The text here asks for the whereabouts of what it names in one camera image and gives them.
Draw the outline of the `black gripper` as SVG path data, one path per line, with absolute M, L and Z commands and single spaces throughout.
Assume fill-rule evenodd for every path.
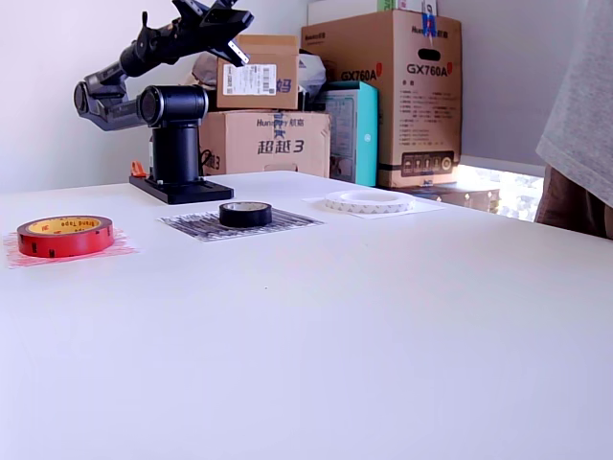
M 213 52 L 236 67 L 250 62 L 234 38 L 253 22 L 250 11 L 225 7 L 183 7 L 180 9 L 179 50 L 182 53 Z

